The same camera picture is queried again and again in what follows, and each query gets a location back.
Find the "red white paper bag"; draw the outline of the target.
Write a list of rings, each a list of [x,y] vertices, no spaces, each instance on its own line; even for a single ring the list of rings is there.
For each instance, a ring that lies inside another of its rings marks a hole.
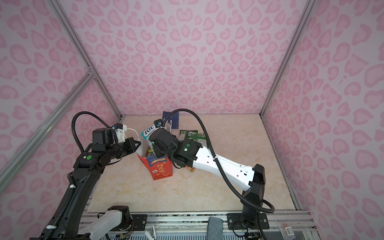
[[[143,165],[150,172],[154,181],[172,177],[173,165],[171,161],[166,157],[157,158],[152,143],[145,141],[141,134],[139,135],[139,141],[141,146],[137,149],[136,153]]]

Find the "green snack packet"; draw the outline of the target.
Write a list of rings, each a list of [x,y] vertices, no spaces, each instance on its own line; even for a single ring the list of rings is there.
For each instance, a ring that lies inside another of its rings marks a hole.
[[[197,130],[191,130],[188,131],[187,138],[200,143],[204,147],[208,147],[207,138],[204,133],[199,133]]]

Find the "pink Fox's candy packet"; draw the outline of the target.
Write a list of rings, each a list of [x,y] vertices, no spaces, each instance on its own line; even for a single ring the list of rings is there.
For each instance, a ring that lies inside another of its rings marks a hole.
[[[193,172],[195,171],[195,169],[196,169],[196,168],[194,168],[194,167],[188,167],[188,166],[186,166],[186,168],[187,168],[190,172],[192,172],[192,173],[193,173]]]

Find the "mint Fox's candy packet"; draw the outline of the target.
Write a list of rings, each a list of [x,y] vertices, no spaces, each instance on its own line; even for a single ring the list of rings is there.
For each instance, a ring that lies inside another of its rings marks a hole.
[[[157,129],[158,127],[156,127],[155,125],[152,125],[150,126],[149,128],[145,129],[142,133],[141,133],[141,136],[143,137],[143,139],[145,141],[149,141],[149,138],[151,136],[151,134]]]

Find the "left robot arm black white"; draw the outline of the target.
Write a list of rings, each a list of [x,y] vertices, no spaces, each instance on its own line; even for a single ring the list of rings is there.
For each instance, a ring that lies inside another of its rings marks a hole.
[[[114,128],[93,131],[93,141],[83,148],[77,133],[72,130],[81,153],[72,172],[68,173],[69,186],[58,209],[44,228],[40,240],[90,240],[93,233],[79,233],[80,220],[88,199],[105,168],[134,154],[141,143],[130,137],[119,142]]]

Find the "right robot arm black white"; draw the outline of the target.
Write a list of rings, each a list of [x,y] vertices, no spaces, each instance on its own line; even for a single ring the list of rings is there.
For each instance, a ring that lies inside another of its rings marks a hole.
[[[180,141],[162,128],[155,130],[149,140],[156,156],[165,156],[178,167],[196,168],[222,177],[243,205],[241,227],[269,229],[267,214],[275,209],[264,199],[266,176],[263,166],[245,166],[213,155],[202,144],[191,139]]]

